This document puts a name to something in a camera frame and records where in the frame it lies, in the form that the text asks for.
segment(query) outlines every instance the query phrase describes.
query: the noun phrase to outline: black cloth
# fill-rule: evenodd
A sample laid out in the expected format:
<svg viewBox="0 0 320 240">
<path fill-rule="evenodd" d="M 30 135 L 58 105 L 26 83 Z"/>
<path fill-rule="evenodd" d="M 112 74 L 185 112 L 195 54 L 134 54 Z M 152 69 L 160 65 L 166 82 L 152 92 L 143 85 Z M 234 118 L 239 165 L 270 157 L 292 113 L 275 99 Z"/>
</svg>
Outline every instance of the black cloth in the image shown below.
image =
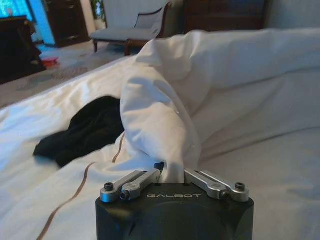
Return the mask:
<svg viewBox="0 0 320 240">
<path fill-rule="evenodd" d="M 63 167 L 76 158 L 114 144 L 123 132 L 120 100 L 103 96 L 82 108 L 66 131 L 42 139 L 33 155 L 52 159 Z"/>
</svg>

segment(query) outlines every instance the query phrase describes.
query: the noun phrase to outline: brown piping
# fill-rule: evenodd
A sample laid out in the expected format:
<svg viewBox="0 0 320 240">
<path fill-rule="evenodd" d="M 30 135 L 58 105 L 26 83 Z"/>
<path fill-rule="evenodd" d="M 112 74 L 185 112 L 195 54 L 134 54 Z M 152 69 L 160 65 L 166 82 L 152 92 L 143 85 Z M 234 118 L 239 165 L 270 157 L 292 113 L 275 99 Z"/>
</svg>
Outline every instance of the brown piping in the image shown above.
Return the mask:
<svg viewBox="0 0 320 240">
<path fill-rule="evenodd" d="M 112 163 L 115 163 L 117 160 L 117 157 L 119 156 L 121 149 L 122 149 L 122 144 L 125 138 L 125 134 L 122 135 L 121 140 L 120 140 L 120 146 L 119 146 L 119 150 L 117 152 L 117 154 L 113 157 L 112 159 Z M 57 214 L 57 212 L 66 204 L 70 203 L 72 200 L 74 200 L 76 197 L 78 197 L 78 195 L 81 193 L 82 189 L 84 188 L 86 181 L 87 181 L 87 177 L 88 177 L 88 170 L 91 167 L 91 165 L 95 164 L 95 162 L 90 163 L 84 171 L 84 176 L 83 176 L 83 180 L 78 188 L 78 190 L 76 191 L 76 193 L 73 195 L 72 198 L 70 198 L 68 201 L 65 201 L 64 203 L 62 203 L 60 206 L 58 206 L 49 216 L 48 220 L 46 221 L 46 224 L 42 230 L 42 232 L 40 233 L 40 235 L 37 237 L 36 240 L 42 240 L 44 238 L 44 236 L 46 235 L 46 233 L 48 232 L 50 225 L 52 223 L 52 221 L 54 220 L 55 215 Z"/>
<path fill-rule="evenodd" d="M 124 133 L 124 134 L 122 135 L 122 137 L 121 137 L 119 150 L 118 150 L 118 152 L 116 153 L 116 155 L 115 155 L 115 156 L 113 157 L 113 159 L 112 159 L 112 163 L 113 163 L 113 164 L 116 162 L 117 157 L 119 156 L 119 154 L 120 154 L 120 152 L 121 152 L 122 143 L 123 143 L 123 141 L 124 141 L 124 138 L 125 138 L 125 133 Z"/>
</svg>

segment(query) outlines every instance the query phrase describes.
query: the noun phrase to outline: gray upholstered chair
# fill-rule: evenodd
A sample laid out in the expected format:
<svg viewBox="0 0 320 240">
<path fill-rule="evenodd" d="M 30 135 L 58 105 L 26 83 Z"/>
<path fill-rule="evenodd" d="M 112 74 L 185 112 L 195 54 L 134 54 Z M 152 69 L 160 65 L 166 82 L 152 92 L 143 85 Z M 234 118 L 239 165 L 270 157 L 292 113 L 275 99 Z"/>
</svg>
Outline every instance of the gray upholstered chair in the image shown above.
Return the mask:
<svg viewBox="0 0 320 240">
<path fill-rule="evenodd" d="M 139 13 L 133 28 L 108 27 L 93 32 L 90 37 L 93 39 L 94 52 L 98 50 L 98 42 L 109 42 L 125 45 L 124 54 L 128 56 L 130 47 L 143 47 L 152 39 L 164 37 L 167 12 L 171 7 L 172 3 L 168 2 L 155 12 Z"/>
</svg>

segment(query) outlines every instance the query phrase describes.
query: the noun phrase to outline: white duvet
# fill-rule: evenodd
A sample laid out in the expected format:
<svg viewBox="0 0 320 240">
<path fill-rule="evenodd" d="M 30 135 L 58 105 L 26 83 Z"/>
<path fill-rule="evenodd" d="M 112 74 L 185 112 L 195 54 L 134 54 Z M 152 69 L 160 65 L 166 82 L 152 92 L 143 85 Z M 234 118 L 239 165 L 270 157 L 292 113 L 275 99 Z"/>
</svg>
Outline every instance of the white duvet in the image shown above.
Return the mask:
<svg viewBox="0 0 320 240">
<path fill-rule="evenodd" d="M 92 100 L 121 96 L 124 141 L 58 170 L 34 159 Z M 105 182 L 164 161 L 162 182 L 206 169 L 244 182 L 255 240 L 320 239 L 320 29 L 191 32 L 149 42 L 100 68 L 0 111 L 0 239 L 95 239 Z"/>
</svg>

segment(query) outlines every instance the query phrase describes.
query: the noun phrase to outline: patterned rug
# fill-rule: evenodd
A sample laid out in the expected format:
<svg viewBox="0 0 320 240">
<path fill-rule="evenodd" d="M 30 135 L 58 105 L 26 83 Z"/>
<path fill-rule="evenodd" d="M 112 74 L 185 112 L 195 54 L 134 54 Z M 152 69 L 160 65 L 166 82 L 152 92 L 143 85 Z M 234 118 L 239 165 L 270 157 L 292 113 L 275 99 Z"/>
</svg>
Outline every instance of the patterned rug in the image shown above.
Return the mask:
<svg viewBox="0 0 320 240">
<path fill-rule="evenodd" d="M 43 51 L 46 57 L 59 57 L 59 65 L 0 85 L 0 109 L 61 85 L 124 56 L 123 46 L 102 45 L 94 53 L 93 44 Z"/>
</svg>

